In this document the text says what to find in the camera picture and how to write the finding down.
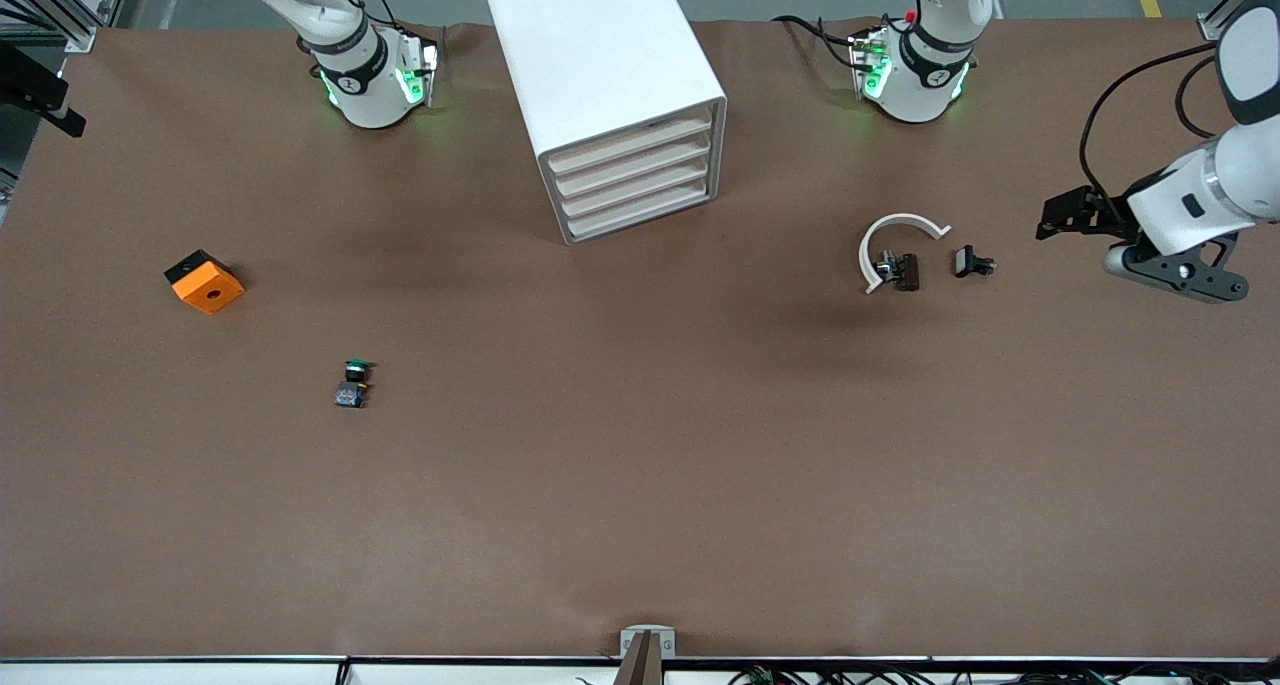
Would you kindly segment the green push button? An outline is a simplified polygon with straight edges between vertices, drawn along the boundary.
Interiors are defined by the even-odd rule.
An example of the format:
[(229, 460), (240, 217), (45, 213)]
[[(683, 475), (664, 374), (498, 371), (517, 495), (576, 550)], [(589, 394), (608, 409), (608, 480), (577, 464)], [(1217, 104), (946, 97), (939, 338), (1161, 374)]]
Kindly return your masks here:
[(375, 364), (366, 360), (347, 360), (343, 380), (335, 385), (333, 403), (340, 408), (361, 410), (371, 389), (370, 378)]

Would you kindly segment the white drawer cabinet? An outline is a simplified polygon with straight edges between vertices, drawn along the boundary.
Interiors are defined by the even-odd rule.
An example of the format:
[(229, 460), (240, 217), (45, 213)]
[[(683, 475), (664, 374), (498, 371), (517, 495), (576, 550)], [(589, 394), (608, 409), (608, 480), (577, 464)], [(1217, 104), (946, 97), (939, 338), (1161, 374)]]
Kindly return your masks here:
[(677, 0), (486, 3), (561, 234), (548, 152), (689, 108), (716, 108), (707, 202), (717, 197), (728, 100)]

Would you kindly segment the white curved plastic part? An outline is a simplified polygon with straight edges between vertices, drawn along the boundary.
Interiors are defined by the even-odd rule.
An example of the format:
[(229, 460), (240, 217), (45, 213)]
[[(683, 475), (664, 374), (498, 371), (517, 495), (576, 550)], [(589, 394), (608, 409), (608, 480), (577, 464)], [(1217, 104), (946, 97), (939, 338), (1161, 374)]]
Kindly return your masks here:
[(942, 239), (951, 233), (952, 228), (950, 225), (940, 225), (928, 219), (928, 216), (920, 216), (918, 214), (890, 214), (886, 216), (879, 216), (873, 222), (863, 233), (861, 239), (856, 248), (858, 266), (861, 271), (861, 277), (867, 283), (864, 293), (867, 296), (872, 294), (882, 284), (886, 283), (886, 277), (881, 274), (881, 270), (876, 266), (870, 257), (870, 243), (878, 230), (891, 227), (908, 227), (916, 230), (923, 230), (932, 239)]

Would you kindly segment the orange box with black base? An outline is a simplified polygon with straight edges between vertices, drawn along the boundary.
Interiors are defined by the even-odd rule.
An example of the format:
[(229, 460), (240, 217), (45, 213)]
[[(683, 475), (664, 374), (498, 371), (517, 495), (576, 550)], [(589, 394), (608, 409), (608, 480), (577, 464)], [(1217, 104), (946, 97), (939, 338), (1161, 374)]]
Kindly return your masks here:
[(246, 293), (244, 284), (205, 248), (196, 248), (164, 271), (177, 298), (200, 311), (219, 312)]

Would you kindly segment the brown table cover mat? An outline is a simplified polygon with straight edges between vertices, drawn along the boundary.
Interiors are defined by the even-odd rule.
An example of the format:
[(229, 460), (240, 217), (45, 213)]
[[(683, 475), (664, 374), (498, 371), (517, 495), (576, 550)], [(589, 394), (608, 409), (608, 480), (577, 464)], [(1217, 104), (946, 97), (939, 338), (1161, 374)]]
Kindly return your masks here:
[[(788, 26), (695, 32), (719, 196), (575, 247), (489, 26), (387, 132), (282, 29), (69, 59), (86, 133), (0, 228), (0, 656), (1279, 656), (1280, 228), (1216, 306), (1034, 238), (1196, 26), (997, 20), (931, 125)], [(920, 289), (867, 296), (890, 214), (952, 230), (878, 230)]]

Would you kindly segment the grey metal edge bracket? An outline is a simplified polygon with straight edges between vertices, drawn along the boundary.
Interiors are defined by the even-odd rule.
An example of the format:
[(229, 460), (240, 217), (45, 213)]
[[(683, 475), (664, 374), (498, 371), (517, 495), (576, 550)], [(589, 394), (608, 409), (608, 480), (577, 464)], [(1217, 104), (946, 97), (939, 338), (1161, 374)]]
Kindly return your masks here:
[(645, 633), (650, 633), (650, 649), (659, 653), (662, 659), (677, 657), (677, 633), (673, 627), (659, 624), (635, 624), (620, 633), (620, 658), (623, 659), (635, 640)]

